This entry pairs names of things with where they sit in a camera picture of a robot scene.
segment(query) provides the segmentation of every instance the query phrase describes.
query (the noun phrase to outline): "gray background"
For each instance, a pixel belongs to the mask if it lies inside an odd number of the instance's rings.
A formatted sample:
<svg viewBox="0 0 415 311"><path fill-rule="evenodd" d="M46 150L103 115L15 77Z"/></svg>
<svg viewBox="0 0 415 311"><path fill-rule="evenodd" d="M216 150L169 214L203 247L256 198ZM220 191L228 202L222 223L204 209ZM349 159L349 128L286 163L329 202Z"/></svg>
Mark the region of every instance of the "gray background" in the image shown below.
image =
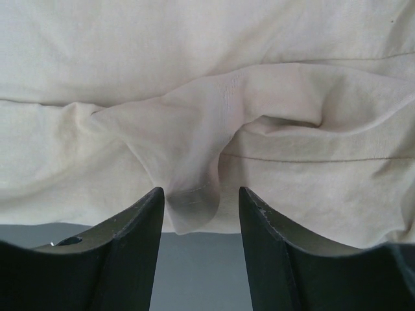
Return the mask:
<svg viewBox="0 0 415 311"><path fill-rule="evenodd" d="M0 239L32 248L88 227L0 225ZM161 236L151 311L251 311L241 235Z"/></svg>

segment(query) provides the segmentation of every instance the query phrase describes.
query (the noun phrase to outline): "curved black edge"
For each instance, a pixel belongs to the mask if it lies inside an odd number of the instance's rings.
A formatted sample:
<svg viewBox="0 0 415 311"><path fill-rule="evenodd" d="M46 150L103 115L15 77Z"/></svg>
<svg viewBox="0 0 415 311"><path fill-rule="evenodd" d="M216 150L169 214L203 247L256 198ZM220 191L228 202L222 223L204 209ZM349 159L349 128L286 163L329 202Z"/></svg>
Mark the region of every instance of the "curved black edge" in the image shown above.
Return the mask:
<svg viewBox="0 0 415 311"><path fill-rule="evenodd" d="M63 246L0 241L0 310L148 310L163 214L156 188Z"/></svg>
<svg viewBox="0 0 415 311"><path fill-rule="evenodd" d="M244 187L239 215L254 310L415 310L415 245L343 246Z"/></svg>

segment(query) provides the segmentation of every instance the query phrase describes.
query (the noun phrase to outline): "stitching line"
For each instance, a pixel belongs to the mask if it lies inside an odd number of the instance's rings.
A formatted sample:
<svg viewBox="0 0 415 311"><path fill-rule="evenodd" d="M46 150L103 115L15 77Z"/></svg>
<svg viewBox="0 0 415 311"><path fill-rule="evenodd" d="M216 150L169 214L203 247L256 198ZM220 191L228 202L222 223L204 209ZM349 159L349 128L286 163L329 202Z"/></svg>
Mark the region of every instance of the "stitching line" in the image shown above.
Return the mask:
<svg viewBox="0 0 415 311"><path fill-rule="evenodd" d="M260 159L257 157L243 157L235 154L225 154L221 153L222 156L228 157L238 157L240 159L249 159L256 161L265 161L265 162L279 162L279 163L346 163L346 162L362 162L362 161L385 161L385 160L404 160L404 161L413 161L415 157L375 157L371 159L350 159L350 160L307 160L307 161L289 161L289 160L274 160L274 159Z"/></svg>

